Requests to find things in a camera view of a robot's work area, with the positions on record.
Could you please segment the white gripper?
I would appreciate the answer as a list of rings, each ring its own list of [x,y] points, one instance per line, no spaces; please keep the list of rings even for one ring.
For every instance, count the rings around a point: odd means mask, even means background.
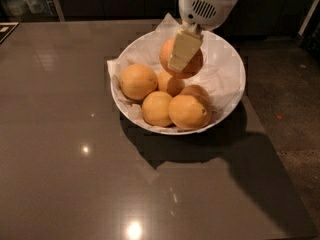
[[[184,24],[198,25],[203,30],[221,26],[238,0],[179,0],[179,13]],[[178,29],[168,68],[181,73],[200,50],[203,35]]]

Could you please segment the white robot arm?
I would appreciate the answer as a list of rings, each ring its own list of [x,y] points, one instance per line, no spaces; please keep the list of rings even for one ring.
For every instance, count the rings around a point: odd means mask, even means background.
[[[203,31],[220,27],[238,0],[179,0],[182,24],[178,28],[168,68],[181,73],[200,49]]]

